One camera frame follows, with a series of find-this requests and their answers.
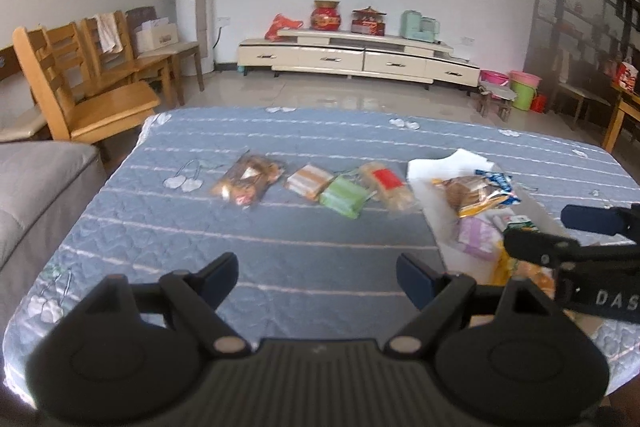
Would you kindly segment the purple snack packet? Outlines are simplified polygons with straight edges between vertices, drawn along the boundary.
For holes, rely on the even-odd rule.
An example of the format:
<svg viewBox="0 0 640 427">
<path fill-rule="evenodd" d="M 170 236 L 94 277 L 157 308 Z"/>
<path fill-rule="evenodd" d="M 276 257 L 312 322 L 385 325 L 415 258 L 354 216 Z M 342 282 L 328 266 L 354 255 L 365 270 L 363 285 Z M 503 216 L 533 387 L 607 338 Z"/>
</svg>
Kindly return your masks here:
<svg viewBox="0 0 640 427">
<path fill-rule="evenodd" d="M 477 259 L 495 261 L 498 258 L 502 234 L 495 225 L 479 217 L 459 220 L 456 245 L 460 251 Z"/>
</svg>

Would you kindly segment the red label rice cracker packet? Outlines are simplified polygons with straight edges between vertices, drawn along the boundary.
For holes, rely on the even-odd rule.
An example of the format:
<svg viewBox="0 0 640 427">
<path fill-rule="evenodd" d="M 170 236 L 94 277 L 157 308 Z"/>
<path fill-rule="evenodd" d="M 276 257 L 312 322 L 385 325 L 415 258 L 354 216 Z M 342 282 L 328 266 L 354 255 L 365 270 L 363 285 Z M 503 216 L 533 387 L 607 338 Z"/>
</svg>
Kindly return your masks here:
<svg viewBox="0 0 640 427">
<path fill-rule="evenodd" d="M 359 176 L 389 212 L 412 213 L 418 210 L 418 203 L 410 187 L 382 162 L 370 161 L 361 165 Z"/>
</svg>

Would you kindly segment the dark wooden display shelf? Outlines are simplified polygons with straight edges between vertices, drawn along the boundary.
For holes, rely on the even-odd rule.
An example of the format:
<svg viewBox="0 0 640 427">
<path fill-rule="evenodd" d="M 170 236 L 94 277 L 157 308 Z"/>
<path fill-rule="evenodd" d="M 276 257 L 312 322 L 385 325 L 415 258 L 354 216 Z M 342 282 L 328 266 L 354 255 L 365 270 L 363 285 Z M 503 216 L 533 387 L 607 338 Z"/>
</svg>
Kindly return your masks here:
<svg viewBox="0 0 640 427">
<path fill-rule="evenodd" d="M 525 59 L 548 112 L 608 123 L 620 61 L 639 63 L 639 0 L 535 0 Z"/>
</svg>

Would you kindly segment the grey sofa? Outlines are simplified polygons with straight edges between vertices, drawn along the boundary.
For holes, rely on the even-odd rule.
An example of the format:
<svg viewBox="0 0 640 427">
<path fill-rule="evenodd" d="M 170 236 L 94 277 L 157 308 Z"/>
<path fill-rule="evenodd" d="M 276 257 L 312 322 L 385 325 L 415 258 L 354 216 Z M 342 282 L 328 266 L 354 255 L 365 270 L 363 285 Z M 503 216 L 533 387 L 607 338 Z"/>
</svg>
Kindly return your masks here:
<svg viewBox="0 0 640 427">
<path fill-rule="evenodd" d="M 100 153 L 91 145 L 2 145 L 2 327 L 105 181 Z"/>
</svg>

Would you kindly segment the red plastic bag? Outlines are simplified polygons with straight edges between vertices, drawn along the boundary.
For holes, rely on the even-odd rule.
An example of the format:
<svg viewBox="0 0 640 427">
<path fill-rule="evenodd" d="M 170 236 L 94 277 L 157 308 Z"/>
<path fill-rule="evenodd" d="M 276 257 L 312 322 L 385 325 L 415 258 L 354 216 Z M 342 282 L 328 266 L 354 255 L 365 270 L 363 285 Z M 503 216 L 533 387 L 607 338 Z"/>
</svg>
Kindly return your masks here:
<svg viewBox="0 0 640 427">
<path fill-rule="evenodd" d="M 268 41 L 278 41 L 281 36 L 279 35 L 279 31 L 283 29 L 294 29 L 299 30 L 304 27 L 304 22 L 302 20 L 292 20 L 292 18 L 288 18 L 283 14 L 279 13 L 275 17 L 265 33 L 265 39 Z"/>
</svg>

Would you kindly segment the blue snack bag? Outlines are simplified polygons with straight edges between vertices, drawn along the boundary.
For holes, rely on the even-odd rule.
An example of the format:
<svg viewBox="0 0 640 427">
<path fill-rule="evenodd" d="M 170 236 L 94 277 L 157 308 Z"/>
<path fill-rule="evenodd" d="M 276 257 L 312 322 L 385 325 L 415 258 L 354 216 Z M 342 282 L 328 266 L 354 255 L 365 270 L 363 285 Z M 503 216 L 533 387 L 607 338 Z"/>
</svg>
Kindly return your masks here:
<svg viewBox="0 0 640 427">
<path fill-rule="evenodd" d="M 475 174 L 481 176 L 487 183 L 495 185 L 504 193 L 513 192 L 512 179 L 503 172 L 476 169 Z"/>
</svg>

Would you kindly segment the green label biscuit packet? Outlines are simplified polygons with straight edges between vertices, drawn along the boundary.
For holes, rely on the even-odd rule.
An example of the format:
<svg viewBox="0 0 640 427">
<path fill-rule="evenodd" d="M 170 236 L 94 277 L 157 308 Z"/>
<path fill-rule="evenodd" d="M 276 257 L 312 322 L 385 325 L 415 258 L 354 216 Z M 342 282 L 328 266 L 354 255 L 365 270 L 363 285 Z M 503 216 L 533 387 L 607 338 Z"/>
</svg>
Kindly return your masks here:
<svg viewBox="0 0 640 427">
<path fill-rule="evenodd" d="M 506 216 L 506 220 L 504 220 L 504 230 L 507 231 L 512 230 L 521 230 L 526 232 L 538 232 L 539 229 L 536 227 L 535 223 L 524 215 L 514 215 L 514 216 Z"/>
</svg>

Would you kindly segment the clear bag of cookies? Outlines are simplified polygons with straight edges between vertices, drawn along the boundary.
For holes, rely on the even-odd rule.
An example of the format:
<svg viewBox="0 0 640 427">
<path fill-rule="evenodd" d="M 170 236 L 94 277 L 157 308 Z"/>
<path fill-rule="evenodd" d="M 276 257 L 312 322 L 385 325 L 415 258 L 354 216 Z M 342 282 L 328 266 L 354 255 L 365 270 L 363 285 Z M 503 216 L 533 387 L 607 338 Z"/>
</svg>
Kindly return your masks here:
<svg viewBox="0 0 640 427">
<path fill-rule="evenodd" d="M 262 199 L 283 173 L 280 161 L 245 153 L 218 179 L 210 193 L 229 204 L 250 207 Z"/>
</svg>

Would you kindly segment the orange striped wafer packet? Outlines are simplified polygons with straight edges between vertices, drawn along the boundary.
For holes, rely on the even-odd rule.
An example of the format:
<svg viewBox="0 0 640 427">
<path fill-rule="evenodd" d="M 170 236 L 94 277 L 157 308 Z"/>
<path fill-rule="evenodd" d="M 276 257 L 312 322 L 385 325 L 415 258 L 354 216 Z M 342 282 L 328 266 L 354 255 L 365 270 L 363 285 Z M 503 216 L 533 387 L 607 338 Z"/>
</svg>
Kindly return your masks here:
<svg viewBox="0 0 640 427">
<path fill-rule="evenodd" d="M 315 202 L 334 178 L 332 172 L 307 164 L 288 176 L 284 186 L 295 194 Z"/>
</svg>

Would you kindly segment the brown cushioned chair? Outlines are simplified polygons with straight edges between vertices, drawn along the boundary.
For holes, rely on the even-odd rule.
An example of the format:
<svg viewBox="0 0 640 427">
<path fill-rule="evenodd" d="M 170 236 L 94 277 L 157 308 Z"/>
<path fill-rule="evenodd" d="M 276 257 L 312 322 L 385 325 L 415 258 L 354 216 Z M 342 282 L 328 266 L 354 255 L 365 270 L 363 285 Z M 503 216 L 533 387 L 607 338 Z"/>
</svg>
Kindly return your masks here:
<svg viewBox="0 0 640 427">
<path fill-rule="evenodd" d="M 1 50 L 1 142 L 43 140 L 46 121 L 32 98 L 13 46 Z"/>
</svg>

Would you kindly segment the green wafer packet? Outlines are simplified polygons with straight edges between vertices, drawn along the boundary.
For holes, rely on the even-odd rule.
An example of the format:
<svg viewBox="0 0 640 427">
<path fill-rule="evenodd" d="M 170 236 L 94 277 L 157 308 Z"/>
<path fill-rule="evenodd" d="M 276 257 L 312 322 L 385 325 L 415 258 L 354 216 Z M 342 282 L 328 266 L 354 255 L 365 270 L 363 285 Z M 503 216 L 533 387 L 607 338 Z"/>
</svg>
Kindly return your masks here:
<svg viewBox="0 0 640 427">
<path fill-rule="evenodd" d="M 367 188 L 337 176 L 320 194 L 319 202 L 343 217 L 357 219 L 371 196 L 372 192 Z"/>
</svg>

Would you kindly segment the white towel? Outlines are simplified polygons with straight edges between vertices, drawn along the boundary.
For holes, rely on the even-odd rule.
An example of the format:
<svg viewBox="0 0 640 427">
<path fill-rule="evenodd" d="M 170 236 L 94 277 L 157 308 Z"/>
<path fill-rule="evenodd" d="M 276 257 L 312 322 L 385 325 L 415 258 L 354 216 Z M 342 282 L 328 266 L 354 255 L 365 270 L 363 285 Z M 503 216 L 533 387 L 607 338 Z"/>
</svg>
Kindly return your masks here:
<svg viewBox="0 0 640 427">
<path fill-rule="evenodd" d="M 96 14 L 93 20 L 96 22 L 102 52 L 105 54 L 122 52 L 122 42 L 119 37 L 115 13 Z"/>
</svg>

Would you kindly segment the light wooden chair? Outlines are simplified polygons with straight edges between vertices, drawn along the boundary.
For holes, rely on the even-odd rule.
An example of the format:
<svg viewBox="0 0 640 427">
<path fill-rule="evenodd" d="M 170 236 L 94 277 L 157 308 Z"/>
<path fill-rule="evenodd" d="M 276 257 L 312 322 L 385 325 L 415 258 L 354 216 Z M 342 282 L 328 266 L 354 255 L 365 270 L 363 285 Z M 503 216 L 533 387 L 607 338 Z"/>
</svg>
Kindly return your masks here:
<svg viewBox="0 0 640 427">
<path fill-rule="evenodd" d="M 102 50 L 98 22 L 94 18 L 84 18 L 80 21 L 80 31 L 88 53 L 87 63 L 90 72 L 90 80 L 85 87 L 86 95 L 91 98 L 136 81 L 156 81 L 162 84 L 166 105 L 169 108 L 174 108 L 177 97 L 174 95 L 171 82 L 170 56 L 160 54 L 151 57 L 136 57 L 124 14 L 116 11 L 113 15 L 116 34 L 122 45 L 120 51 L 106 52 Z"/>
<path fill-rule="evenodd" d="M 140 126 L 160 105 L 152 88 L 140 81 L 93 98 L 75 94 L 42 28 L 17 27 L 12 39 L 30 91 L 55 141 L 99 143 Z"/>
<path fill-rule="evenodd" d="M 90 53 L 86 50 L 74 22 L 55 28 L 43 27 L 42 30 L 47 46 L 67 79 L 79 81 L 72 88 L 75 94 L 80 93 L 85 98 L 93 98 L 134 82 L 134 73 L 120 67 L 116 67 L 116 72 L 102 72 L 96 75 Z"/>
</svg>

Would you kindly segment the mint green appliance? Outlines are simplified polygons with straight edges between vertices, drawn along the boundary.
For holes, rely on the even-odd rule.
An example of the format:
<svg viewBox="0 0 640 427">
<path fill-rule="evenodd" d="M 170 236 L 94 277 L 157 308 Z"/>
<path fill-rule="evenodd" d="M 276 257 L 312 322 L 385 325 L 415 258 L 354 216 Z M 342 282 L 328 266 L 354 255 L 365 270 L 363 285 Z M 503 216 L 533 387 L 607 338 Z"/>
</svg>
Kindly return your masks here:
<svg viewBox="0 0 640 427">
<path fill-rule="evenodd" d="M 425 17 L 421 12 L 413 10 L 401 14 L 399 35 L 402 38 L 438 43 L 439 31 L 439 21 L 433 17 Z"/>
</svg>

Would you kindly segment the yellow pancake snack bag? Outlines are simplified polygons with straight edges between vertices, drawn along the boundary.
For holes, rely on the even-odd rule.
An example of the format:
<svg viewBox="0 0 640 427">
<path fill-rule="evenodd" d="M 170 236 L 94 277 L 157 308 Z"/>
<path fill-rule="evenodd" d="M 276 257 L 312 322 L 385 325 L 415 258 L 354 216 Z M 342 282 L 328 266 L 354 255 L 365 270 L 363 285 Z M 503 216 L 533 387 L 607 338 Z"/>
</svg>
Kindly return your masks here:
<svg viewBox="0 0 640 427">
<path fill-rule="evenodd" d="M 460 219 L 521 202 L 514 187 L 512 193 L 504 193 L 475 172 L 469 176 L 456 176 L 447 180 L 433 179 L 432 184 L 444 193 L 447 204 Z"/>
</svg>

